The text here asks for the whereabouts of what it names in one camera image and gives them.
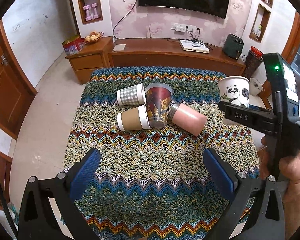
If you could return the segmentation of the person's right hand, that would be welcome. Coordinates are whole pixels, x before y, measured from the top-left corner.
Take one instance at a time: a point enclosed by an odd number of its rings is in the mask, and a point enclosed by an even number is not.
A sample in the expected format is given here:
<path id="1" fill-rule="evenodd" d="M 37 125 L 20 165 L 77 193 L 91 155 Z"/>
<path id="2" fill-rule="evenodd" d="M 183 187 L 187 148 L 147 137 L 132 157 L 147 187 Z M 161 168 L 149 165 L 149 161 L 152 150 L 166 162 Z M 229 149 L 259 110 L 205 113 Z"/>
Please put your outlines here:
<path id="1" fill-rule="evenodd" d="M 285 213 L 285 239 L 290 239 L 300 226 L 300 152 L 279 162 L 280 172 L 289 179 L 282 198 Z"/>

